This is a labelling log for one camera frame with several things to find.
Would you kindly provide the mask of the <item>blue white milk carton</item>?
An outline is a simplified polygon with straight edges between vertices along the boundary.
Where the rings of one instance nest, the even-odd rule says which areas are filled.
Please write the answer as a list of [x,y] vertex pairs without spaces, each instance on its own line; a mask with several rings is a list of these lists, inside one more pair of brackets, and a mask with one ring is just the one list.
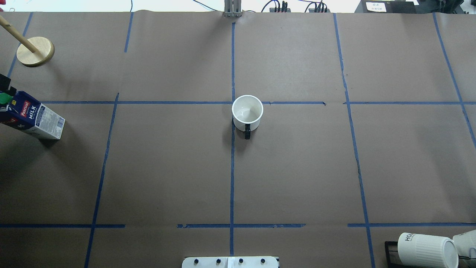
[[34,97],[1,93],[0,123],[41,140],[60,140],[66,120]]

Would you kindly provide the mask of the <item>white mug black handle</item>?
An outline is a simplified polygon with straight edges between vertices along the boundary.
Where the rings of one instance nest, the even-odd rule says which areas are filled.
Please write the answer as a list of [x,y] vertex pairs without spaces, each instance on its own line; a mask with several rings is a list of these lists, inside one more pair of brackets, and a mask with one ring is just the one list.
[[263,103],[253,95],[242,95],[232,103],[231,111],[234,127],[243,132],[245,140],[250,140],[251,132],[260,125]]

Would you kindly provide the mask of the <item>wooden stand with round base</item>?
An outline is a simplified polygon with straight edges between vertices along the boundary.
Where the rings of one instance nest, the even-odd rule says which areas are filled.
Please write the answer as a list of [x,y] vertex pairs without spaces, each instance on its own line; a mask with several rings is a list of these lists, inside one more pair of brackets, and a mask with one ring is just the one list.
[[55,47],[48,38],[36,36],[27,39],[2,16],[0,17],[0,24],[11,36],[20,42],[20,46],[16,51],[16,57],[24,66],[39,67],[46,64],[54,56]]

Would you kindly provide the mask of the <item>upper orange black connector block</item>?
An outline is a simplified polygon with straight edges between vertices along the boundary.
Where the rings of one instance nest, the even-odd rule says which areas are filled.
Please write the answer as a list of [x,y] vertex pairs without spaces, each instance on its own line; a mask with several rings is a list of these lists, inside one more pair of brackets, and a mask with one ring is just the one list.
[[269,12],[271,13],[290,13],[291,9],[288,7],[288,2],[286,1],[278,1],[273,0],[269,3],[274,3],[274,7],[269,8]]

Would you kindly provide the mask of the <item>orange black connector block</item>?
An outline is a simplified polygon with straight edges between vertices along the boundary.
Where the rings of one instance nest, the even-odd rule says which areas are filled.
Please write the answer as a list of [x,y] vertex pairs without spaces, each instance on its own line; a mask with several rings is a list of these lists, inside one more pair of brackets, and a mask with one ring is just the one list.
[[330,13],[330,10],[328,6],[326,5],[325,2],[319,1],[319,2],[310,2],[306,9],[305,13]]
[[269,8],[269,12],[271,13],[290,13],[291,9],[288,7],[288,2],[286,1],[278,1],[273,0],[269,3],[274,3],[274,7]]

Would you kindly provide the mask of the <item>lower orange black connector block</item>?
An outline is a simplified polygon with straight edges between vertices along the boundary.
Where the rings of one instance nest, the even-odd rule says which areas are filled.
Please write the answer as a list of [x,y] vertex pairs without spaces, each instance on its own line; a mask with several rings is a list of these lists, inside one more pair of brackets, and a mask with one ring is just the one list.
[[325,2],[319,1],[319,2],[310,2],[306,9],[305,13],[330,13],[330,10],[328,6],[326,5]]

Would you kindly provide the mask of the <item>black box with label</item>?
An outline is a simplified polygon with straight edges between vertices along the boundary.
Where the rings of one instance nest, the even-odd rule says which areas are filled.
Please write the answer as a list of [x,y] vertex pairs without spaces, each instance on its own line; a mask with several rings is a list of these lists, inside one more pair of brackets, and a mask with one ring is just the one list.
[[354,13],[416,14],[413,1],[361,0]]

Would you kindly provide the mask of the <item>white ribbed mug on rack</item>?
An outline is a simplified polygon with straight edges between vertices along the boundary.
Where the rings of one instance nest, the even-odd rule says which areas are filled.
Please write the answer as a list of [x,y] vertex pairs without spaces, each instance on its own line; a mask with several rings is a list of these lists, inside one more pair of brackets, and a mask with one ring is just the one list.
[[457,268],[459,254],[454,241],[445,236],[404,232],[398,238],[398,256],[405,266]]

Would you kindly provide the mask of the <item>aluminium frame post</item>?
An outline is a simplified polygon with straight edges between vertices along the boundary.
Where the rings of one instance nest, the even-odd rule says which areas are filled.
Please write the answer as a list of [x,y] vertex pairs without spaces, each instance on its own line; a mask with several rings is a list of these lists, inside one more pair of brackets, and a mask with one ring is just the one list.
[[241,17],[242,16],[241,0],[224,0],[224,17]]

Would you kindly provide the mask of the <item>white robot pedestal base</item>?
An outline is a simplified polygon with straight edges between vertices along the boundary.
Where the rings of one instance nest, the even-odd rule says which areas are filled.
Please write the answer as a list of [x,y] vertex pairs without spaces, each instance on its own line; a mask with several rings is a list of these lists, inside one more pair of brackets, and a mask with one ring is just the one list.
[[196,256],[186,257],[182,268],[279,268],[275,256]]

